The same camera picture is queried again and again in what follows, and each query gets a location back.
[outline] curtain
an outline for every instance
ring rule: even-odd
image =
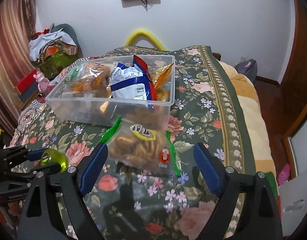
[[[13,134],[20,109],[19,81],[34,69],[29,38],[36,32],[35,0],[3,0],[0,4],[0,124]]]

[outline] yellow blanket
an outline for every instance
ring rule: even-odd
[[[224,62],[220,62],[220,65],[236,90],[251,141],[256,171],[265,173],[271,171],[276,178],[276,169],[271,157],[268,133],[261,116],[257,92],[246,76],[238,74],[232,66]]]

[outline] floral tablecloth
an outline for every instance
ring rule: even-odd
[[[104,57],[174,55],[175,104],[169,130],[181,177],[154,177],[148,171],[107,160],[92,192],[84,198],[97,227],[106,239],[195,239],[210,217],[217,198],[211,194],[193,158],[193,146],[203,142],[225,166],[254,174],[255,164],[242,109],[235,90],[210,47],[191,46],[174,52],[122,47]],[[165,62],[155,62],[165,66]],[[49,106],[25,130],[18,144],[30,149],[54,148],[77,165],[89,155],[108,129],[97,125],[60,121]],[[34,163],[18,169],[30,170]],[[243,196],[240,196],[226,237],[233,234]],[[68,235],[76,237],[64,208],[59,208]]]

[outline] pink slipper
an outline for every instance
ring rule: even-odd
[[[288,178],[290,177],[290,166],[289,163],[287,163],[283,168],[282,171],[278,175],[278,185],[281,186],[285,182],[288,181]]]

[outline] gray bag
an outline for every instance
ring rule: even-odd
[[[257,76],[258,68],[257,62],[254,59],[239,63],[234,68],[239,74],[245,75],[253,84],[255,84],[255,77]]]

